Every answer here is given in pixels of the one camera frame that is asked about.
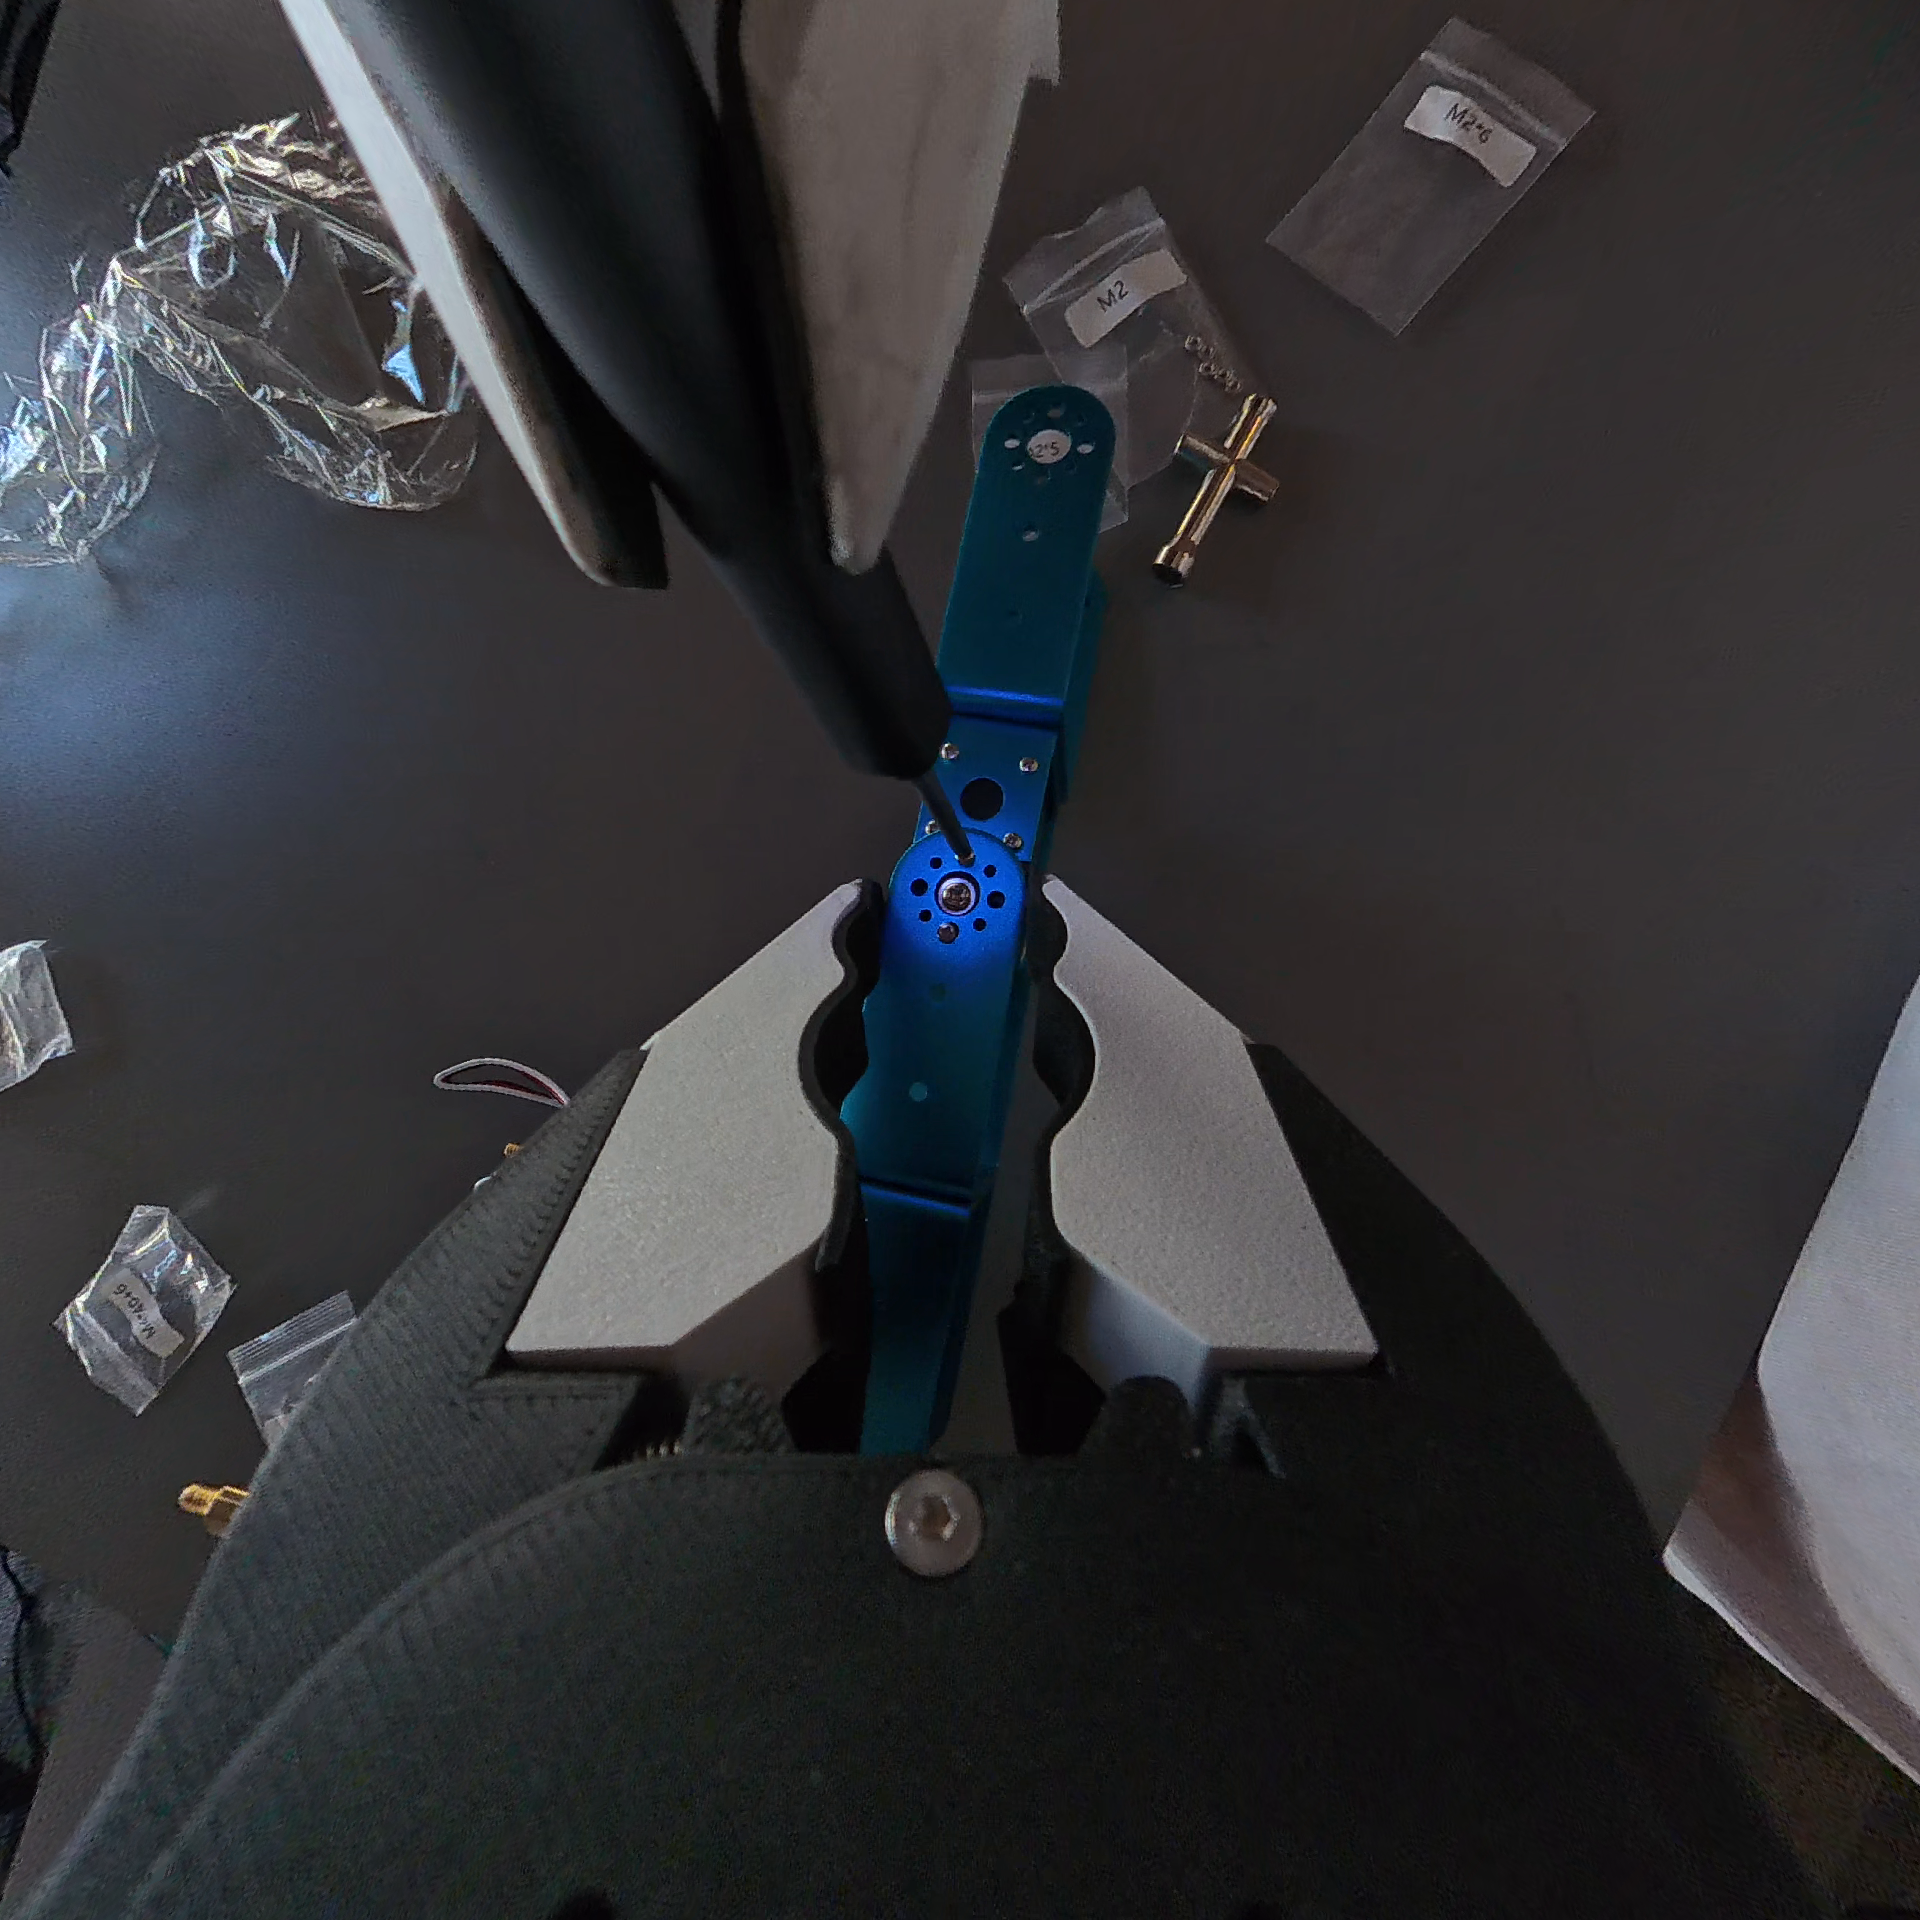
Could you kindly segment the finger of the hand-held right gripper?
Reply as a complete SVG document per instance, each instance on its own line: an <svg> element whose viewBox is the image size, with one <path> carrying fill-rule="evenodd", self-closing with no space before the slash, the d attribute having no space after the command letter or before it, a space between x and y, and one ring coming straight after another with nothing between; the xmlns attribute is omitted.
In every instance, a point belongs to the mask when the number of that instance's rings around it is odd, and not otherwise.
<svg viewBox="0 0 1920 1920"><path fill-rule="evenodd" d="M593 581L662 589L668 562L644 452L593 394L446 179L369 3L283 1L396 239L494 430L572 562Z"/></svg>
<svg viewBox="0 0 1920 1920"><path fill-rule="evenodd" d="M745 1L735 51L809 372L828 549L878 564L967 321L1054 1Z"/></svg>

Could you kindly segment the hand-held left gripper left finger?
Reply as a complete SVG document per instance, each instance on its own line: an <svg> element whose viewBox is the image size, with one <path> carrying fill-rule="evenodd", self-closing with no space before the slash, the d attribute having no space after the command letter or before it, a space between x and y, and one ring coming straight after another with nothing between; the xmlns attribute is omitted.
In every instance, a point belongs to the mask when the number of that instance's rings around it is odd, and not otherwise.
<svg viewBox="0 0 1920 1920"><path fill-rule="evenodd" d="M850 1001L850 879L646 1042L612 1128L505 1337L528 1367L804 1374L852 1208L819 1040Z"/></svg>

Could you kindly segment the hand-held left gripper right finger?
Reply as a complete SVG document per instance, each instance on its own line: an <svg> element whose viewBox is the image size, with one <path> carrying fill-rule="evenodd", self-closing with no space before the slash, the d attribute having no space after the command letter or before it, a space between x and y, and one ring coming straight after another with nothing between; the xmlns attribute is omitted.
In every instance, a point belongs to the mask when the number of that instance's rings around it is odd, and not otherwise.
<svg viewBox="0 0 1920 1920"><path fill-rule="evenodd" d="M1246 1374L1353 1371L1379 1354L1241 1030L1047 875L1033 907L1033 1140L1011 1396Z"/></svg>

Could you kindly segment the black screwdriver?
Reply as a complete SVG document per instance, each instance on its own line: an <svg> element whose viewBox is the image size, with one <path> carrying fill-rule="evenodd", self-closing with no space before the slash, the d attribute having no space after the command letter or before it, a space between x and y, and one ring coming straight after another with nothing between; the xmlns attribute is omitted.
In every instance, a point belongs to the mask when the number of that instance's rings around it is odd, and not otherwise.
<svg viewBox="0 0 1920 1920"><path fill-rule="evenodd" d="M349 3L428 158L848 765L937 780L947 691L889 562L833 564L792 301L672 3Z"/></svg>

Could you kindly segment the blue metal bracket assembly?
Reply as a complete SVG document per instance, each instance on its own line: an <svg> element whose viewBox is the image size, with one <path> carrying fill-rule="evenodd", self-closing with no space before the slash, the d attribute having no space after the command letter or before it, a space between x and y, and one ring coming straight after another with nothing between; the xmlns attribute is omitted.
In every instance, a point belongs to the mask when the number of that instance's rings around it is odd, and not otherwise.
<svg viewBox="0 0 1920 1920"><path fill-rule="evenodd" d="M925 1452L947 1424L1028 1009L1029 879L1090 705L1114 452L1109 408L1058 381L1010 395L980 446L936 656L952 717L933 775L969 859L931 816L898 858L867 1067L840 1108L869 1262L864 1455Z"/></svg>

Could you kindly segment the dark grey desk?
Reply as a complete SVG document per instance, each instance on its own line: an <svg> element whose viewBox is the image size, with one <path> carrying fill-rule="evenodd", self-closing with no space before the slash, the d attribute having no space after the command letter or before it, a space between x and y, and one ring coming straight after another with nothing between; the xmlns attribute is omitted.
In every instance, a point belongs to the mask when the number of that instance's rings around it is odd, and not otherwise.
<svg viewBox="0 0 1920 1920"><path fill-rule="evenodd" d="M1449 19L1589 123L1389 335L1267 233ZM1001 274L1154 195L1277 399L1276 499L1109 606L1071 888L1280 1046L1547 1331L1654 1525L1916 980L1916 3L1061 3L891 551L928 630ZM366 1304L536 1109L828 890L852 774L664 515L578 574L496 436L361 510L153 395L150 491L4 564L4 944L74 1052L4 1094L4 1546L170 1637L180 1484L260 1455L228 1350ZM136 1205L232 1296L156 1402L55 1330Z"/></svg>

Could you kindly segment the crumpled clear plastic wrap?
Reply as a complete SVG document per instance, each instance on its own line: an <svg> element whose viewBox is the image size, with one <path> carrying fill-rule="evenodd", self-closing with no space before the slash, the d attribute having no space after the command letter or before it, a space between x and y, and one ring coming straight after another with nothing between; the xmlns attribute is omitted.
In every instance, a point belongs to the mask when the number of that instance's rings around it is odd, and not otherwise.
<svg viewBox="0 0 1920 1920"><path fill-rule="evenodd" d="M201 135L67 285L33 372L4 376L4 564L82 564L138 511L161 387L328 502L423 514L464 490L478 395L332 114Z"/></svg>

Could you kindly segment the silver cross wrench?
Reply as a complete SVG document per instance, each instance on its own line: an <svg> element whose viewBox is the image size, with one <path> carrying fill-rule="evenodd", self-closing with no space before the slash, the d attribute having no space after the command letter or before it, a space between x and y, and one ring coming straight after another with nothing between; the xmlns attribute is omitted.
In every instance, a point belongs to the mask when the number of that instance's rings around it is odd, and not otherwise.
<svg viewBox="0 0 1920 1920"><path fill-rule="evenodd" d="M1277 479L1260 465L1256 450L1277 413L1271 395L1250 394L1220 440L1210 442L1191 430L1181 431L1175 454L1200 477L1187 507L1175 522L1169 538L1152 560L1154 578L1166 587L1187 584L1191 565L1213 522L1229 502L1254 507L1267 504L1277 491Z"/></svg>

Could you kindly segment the small clear zip bag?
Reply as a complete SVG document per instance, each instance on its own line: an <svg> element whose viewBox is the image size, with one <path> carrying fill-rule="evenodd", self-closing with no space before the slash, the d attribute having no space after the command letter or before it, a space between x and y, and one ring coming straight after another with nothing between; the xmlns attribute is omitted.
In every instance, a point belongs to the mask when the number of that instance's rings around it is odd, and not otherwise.
<svg viewBox="0 0 1920 1920"><path fill-rule="evenodd" d="M228 1365L265 1450L276 1447L356 1318L351 1294L342 1289L228 1350Z"/></svg>
<svg viewBox="0 0 1920 1920"><path fill-rule="evenodd" d="M54 1327L86 1380L138 1418L189 1361L229 1296L228 1270L171 1208L136 1205Z"/></svg>
<svg viewBox="0 0 1920 1920"><path fill-rule="evenodd" d="M76 1049L43 940L2 950L2 1090Z"/></svg>

